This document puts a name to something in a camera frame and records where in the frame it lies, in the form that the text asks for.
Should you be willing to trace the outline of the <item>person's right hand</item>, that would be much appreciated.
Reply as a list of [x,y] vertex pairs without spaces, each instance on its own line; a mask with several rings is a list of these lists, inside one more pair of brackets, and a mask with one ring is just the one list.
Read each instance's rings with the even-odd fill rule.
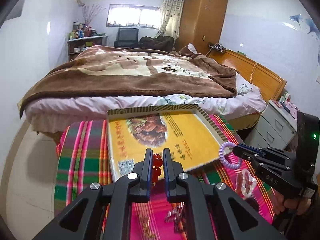
[[297,215],[302,215],[306,213],[311,205],[311,199],[308,198],[296,198],[296,199],[286,199],[282,203],[281,210],[294,209],[297,211]]

